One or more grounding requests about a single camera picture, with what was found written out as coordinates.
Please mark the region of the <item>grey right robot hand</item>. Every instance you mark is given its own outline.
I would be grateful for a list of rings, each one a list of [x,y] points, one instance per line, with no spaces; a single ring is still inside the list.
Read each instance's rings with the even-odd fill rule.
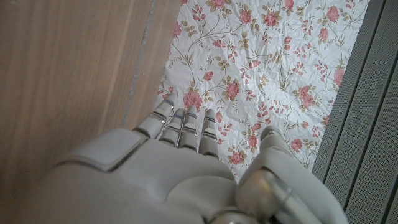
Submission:
[[[346,223],[328,188],[266,127],[236,180],[218,158],[215,112],[169,95],[138,126],[67,154],[27,193],[13,223]]]

